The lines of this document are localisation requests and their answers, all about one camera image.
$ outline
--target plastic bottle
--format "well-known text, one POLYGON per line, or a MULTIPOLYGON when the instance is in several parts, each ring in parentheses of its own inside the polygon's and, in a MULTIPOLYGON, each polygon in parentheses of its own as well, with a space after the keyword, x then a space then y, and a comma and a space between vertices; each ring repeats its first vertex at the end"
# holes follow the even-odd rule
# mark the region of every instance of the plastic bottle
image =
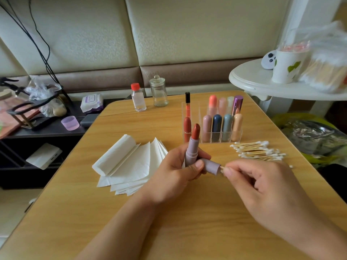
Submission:
POLYGON ((143 92, 140 90, 139 83, 131 84, 132 89, 132 101, 134 103, 135 110, 138 112, 145 111, 147 109, 145 103, 145 97, 143 96, 143 92))

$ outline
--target pile of cotton swabs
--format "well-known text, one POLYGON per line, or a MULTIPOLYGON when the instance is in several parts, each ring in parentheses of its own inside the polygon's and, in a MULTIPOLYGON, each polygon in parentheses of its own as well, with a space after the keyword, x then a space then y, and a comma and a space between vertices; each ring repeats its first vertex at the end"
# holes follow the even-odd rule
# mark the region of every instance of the pile of cotton swabs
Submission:
POLYGON ((285 153, 281 153, 279 149, 268 149, 268 141, 257 141, 253 143, 235 142, 231 144, 239 157, 246 159, 259 159, 263 161, 281 161, 285 153))

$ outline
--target white side table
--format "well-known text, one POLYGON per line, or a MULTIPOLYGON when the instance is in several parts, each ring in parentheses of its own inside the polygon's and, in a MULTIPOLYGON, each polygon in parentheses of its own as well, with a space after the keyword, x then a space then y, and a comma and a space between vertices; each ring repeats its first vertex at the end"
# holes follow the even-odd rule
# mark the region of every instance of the white side table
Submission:
POLYGON ((302 82, 278 84, 271 81, 272 70, 263 69, 261 59, 243 63, 229 74, 229 81, 246 93, 257 96, 259 106, 268 116, 286 113, 293 99, 317 100, 310 113, 324 116, 333 101, 347 100, 347 90, 339 94, 324 94, 302 82))

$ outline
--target green leaf print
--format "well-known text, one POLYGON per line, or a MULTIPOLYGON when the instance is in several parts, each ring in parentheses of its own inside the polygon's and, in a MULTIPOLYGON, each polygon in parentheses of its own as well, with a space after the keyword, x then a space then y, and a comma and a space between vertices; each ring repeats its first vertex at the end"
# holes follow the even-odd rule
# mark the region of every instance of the green leaf print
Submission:
POLYGON ((294 69, 297 69, 300 64, 301 64, 301 61, 298 61, 298 62, 295 62, 293 65, 290 65, 288 67, 288 73, 292 72, 294 69))

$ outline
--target black lip gloss cap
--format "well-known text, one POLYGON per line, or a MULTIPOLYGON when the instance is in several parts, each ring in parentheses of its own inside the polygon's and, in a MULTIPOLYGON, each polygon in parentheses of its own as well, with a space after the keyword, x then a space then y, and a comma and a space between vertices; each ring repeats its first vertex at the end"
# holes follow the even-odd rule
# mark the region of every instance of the black lip gloss cap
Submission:
POLYGON ((190 92, 186 92, 186 103, 190 103, 190 92))

